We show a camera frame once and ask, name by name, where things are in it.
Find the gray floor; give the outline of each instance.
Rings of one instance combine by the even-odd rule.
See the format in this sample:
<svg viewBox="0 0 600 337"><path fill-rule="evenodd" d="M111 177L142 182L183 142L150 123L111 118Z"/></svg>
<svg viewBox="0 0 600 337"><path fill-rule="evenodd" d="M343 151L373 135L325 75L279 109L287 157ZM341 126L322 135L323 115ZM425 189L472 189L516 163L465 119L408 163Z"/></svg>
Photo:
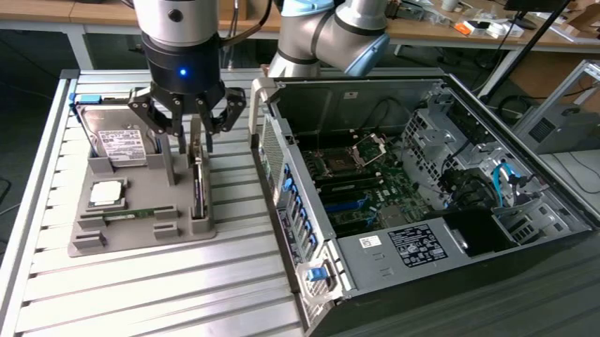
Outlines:
<svg viewBox="0 0 600 337"><path fill-rule="evenodd" d="M55 76L60 74L61 69L77 68L67 37L61 33L0 30L0 38ZM91 34L89 47L99 69L146 69L144 57L128 51L130 46L124 36ZM234 66L258 67L261 63L269 63L275 50L275 41L258 40L242 43L235 48ZM406 47L402 50L402 58L397 58L391 51L393 47L389 48L387 55L378 64L379 67L422 67L424 65L441 67L446 72L456 74L468 86L478 75L480 68L473 63L474 50L462 51L460 65L446 65L437 61L441 53L454 55L457 50L437 51L434 48ZM490 53L493 51L489 51L482 58L489 58ZM51 104L48 99L8 88L5 84L53 96L56 79L33 67L4 44L0 44L0 64L3 64L0 68L0 101L3 102L0 176L12 182L12 189L0 205L1 211L20 202ZM478 83L485 81L488 75L489 72L485 71L478 77ZM518 88L512 83L506 83L496 98L514 92L520 93ZM4 184L0 184L0 191L3 191ZM16 214L15 210L0 216L0 242L5 242L9 238Z"/></svg>

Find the barcode label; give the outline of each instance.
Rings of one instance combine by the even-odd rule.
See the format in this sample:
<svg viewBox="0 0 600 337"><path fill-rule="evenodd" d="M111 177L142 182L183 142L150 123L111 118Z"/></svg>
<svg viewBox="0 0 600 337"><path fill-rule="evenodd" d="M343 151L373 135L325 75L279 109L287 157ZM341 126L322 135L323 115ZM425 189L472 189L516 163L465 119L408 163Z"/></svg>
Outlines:
<svg viewBox="0 0 600 337"><path fill-rule="evenodd" d="M144 160L140 130L99 131L101 146L111 161Z"/></svg>

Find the wooden desk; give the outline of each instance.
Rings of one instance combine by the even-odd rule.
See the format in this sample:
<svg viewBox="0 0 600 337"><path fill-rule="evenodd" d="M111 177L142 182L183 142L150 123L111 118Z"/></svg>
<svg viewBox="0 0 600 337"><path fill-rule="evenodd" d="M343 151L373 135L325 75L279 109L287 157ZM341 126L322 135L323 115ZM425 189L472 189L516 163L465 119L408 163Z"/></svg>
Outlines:
<svg viewBox="0 0 600 337"><path fill-rule="evenodd" d="M458 21L461 13L445 12L441 7L441 0L432 0L436 4L436 9L440 13L446 15L453 21ZM496 11L498 16L505 17L513 12L506 12L501 9L501 6L494 4L488 0L464 0L476 8L490 9L496 5ZM247 20L240 20L238 22L238 31L244 30L255 25L262 17L266 8L265 0L248 0L248 14ZM96 25L123 25L123 26L136 26L136 17L131 9L119 0L108 0L103 4L81 4L75 3L73 9L71 11L71 22L83 24L96 24ZM230 25L230 20L219 21L219 29L227 29ZM275 7L273 7L271 15L269 16L269 21L262 27L262 32L279 31L281 27L281 15ZM500 41L489 36L484 37L465 37L457 30L450 27L434 26L429 22L417 22L412 20L387 20L387 33L393 39L416 39L416 40L432 40L432 41L446 41L458 42L462 44L485 44L497 45ZM506 46L518 46L526 44L528 40L532 38L534 31L525 31L525 34L520 38L508 38ZM573 45L567 39L560 37L553 32L546 32L542 39L538 42L540 46L553 46L553 47L583 47L585 45ZM585 46L585 48L596 48L597 46Z"/></svg>
<svg viewBox="0 0 600 337"><path fill-rule="evenodd" d="M462 0L474 8L489 10L496 6L500 17L506 17L500 5L488 0ZM432 0L436 9L453 21L458 21L461 13L449 13L441 10L441 0ZM248 0L247 19L238 22L238 31L243 31L255 25L265 13L266 0ZM223 35L228 29L230 20L220 20L219 33ZM262 30L252 35L254 39L277 39L281 27L281 15L273 7L269 20ZM119 0L105 0L103 4L81 4L73 0L0 0L0 29L45 30L67 34L79 66L83 70L93 69L92 58L87 48L85 34L132 34L138 35L140 29L136 26L134 11ZM440 46L454 48L488 48L496 49L501 42L492 37L466 37L450 27L434 26L429 22L412 20L389 20L387 33L391 44L413 46ZM492 85L498 80L504 71L510 66L514 58L530 40L534 32L525 31L520 38L508 38L502 45L509 53L504 57L488 85L481 94L486 94ZM534 51L553 51L560 53L600 53L597 45L572 44L553 32L546 32L540 39Z"/></svg>
<svg viewBox="0 0 600 337"><path fill-rule="evenodd" d="M0 20L69 22L75 0L0 0Z"/></svg>
<svg viewBox="0 0 600 337"><path fill-rule="evenodd" d="M242 31L254 26L265 12L266 1L248 0L247 19L238 20L236 30ZM135 12L128 8L120 0L105 0L101 4L75 3L71 11L71 22L95 25L123 25L138 26ZM219 20L218 28L228 29L231 20ZM262 26L263 32L279 32L281 16L275 6L271 7L271 15L269 21Z"/></svg>

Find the blue latch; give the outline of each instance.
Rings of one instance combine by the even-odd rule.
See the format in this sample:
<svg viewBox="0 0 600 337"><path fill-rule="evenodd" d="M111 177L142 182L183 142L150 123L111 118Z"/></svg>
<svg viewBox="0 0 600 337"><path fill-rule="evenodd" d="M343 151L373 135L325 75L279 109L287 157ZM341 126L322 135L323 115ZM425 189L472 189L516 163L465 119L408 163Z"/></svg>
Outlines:
<svg viewBox="0 0 600 337"><path fill-rule="evenodd" d="M325 267L319 267L319 268L310 268L307 275L306 275L306 279L310 282L317 282L317 281L322 281L323 279L327 279L329 275L327 275L327 268Z"/></svg>
<svg viewBox="0 0 600 337"><path fill-rule="evenodd" d="M289 191L293 184L294 184L294 179L287 178L283 182L283 191Z"/></svg>
<svg viewBox="0 0 600 337"><path fill-rule="evenodd" d="M81 95L79 97L79 104L100 104L101 96L100 95Z"/></svg>

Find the hard drive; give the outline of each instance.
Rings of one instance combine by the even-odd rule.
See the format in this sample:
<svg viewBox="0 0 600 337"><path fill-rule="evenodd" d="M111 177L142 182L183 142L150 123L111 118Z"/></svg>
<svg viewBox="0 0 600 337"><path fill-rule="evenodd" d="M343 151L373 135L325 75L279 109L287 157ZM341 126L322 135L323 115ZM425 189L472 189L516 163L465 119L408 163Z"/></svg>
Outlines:
<svg viewBox="0 0 600 337"><path fill-rule="evenodd" d="M79 105L83 128L96 157L114 167L144 166L158 153L155 134L126 105Z"/></svg>

